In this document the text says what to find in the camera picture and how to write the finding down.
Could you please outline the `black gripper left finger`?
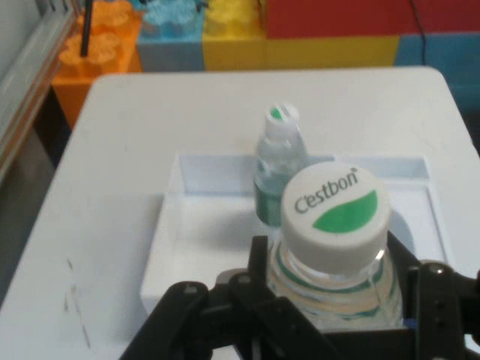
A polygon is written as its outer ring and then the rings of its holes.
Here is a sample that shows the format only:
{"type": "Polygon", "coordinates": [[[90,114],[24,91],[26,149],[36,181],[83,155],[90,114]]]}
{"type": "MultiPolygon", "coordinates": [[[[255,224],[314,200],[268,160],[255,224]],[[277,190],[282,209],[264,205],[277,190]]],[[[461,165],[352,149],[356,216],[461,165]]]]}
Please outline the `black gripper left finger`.
{"type": "Polygon", "coordinates": [[[122,359],[210,359],[232,346],[241,359],[336,359],[338,351],[266,284],[268,239],[255,236],[247,268],[224,272],[212,289],[172,285],[122,359]]]}

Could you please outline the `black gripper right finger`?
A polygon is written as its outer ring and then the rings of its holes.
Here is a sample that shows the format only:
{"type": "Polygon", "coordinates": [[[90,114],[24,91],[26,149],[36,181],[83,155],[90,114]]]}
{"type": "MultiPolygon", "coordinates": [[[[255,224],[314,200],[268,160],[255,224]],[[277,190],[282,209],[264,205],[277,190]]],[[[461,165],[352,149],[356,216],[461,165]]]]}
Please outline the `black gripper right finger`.
{"type": "Polygon", "coordinates": [[[388,249],[402,296],[404,325],[412,336],[414,359],[478,359],[466,345],[479,341],[479,278],[450,265],[419,260],[392,232],[388,249]]]}

